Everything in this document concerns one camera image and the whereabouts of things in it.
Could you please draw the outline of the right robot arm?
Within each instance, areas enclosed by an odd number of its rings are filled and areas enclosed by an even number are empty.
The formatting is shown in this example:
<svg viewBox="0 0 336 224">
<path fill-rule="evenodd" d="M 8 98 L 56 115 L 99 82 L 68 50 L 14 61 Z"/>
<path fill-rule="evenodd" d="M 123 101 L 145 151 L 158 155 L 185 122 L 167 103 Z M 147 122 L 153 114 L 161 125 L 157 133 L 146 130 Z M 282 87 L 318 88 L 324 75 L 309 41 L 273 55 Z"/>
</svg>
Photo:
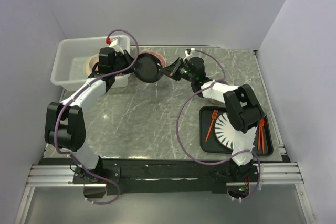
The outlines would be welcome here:
<svg viewBox="0 0 336 224">
<path fill-rule="evenodd" d="M 195 95 L 212 99 L 225 105 L 226 112 L 215 121 L 217 139 L 232 150 L 229 158 L 222 161 L 225 177 L 242 181 L 253 172 L 253 147 L 257 128 L 265 114 L 250 85 L 230 86 L 222 80 L 212 80 L 205 73 L 200 57 L 183 60 L 160 68 L 159 72 L 173 80 L 190 82 Z"/>
</svg>

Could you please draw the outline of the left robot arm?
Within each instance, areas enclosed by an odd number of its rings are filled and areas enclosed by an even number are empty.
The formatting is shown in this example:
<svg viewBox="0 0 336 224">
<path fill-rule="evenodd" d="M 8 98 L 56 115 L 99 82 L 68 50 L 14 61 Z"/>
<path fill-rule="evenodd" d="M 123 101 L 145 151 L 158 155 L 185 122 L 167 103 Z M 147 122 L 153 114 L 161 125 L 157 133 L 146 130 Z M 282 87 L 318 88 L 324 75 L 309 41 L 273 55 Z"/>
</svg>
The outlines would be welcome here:
<svg viewBox="0 0 336 224">
<path fill-rule="evenodd" d="M 138 55 L 132 57 L 126 50 L 111 47 L 101 48 L 98 62 L 93 66 L 88 79 L 71 97 L 60 103 L 52 102 L 47 107 L 44 140 L 53 145 L 59 154 L 70 156 L 93 183 L 104 177 L 100 157 L 85 143 L 86 127 L 84 113 L 97 98 L 107 93 L 118 74 L 134 71 Z"/>
</svg>

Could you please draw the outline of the pink scalloped plate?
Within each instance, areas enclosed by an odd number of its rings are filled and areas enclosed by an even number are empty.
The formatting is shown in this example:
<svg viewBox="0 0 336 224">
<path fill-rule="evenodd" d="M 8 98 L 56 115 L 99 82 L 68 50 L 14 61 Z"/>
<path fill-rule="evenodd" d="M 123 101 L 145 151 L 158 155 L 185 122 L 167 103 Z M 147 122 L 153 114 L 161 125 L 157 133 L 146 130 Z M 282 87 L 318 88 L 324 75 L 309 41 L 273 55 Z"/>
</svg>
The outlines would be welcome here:
<svg viewBox="0 0 336 224">
<path fill-rule="evenodd" d="M 148 54 L 151 54 L 153 56 L 155 56 L 161 63 L 162 67 L 165 68 L 167 65 L 166 65 L 166 59 L 161 55 L 159 54 L 158 52 L 154 52 L 154 51 L 143 51 L 139 54 L 139 56 L 144 56 L 144 55 L 148 55 Z"/>
</svg>

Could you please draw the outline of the black round patterned plate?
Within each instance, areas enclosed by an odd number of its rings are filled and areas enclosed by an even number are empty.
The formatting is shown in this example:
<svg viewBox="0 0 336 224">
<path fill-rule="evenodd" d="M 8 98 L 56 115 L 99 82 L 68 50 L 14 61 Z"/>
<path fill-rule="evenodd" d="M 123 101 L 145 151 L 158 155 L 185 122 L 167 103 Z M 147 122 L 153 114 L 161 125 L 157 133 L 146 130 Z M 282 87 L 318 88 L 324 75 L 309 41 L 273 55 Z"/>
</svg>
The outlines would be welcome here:
<svg viewBox="0 0 336 224">
<path fill-rule="evenodd" d="M 142 67 L 135 71 L 135 76 L 145 83 L 155 83 L 162 77 L 160 69 L 163 68 L 160 61 L 151 54 L 138 56 L 137 60 L 142 64 Z"/>
</svg>

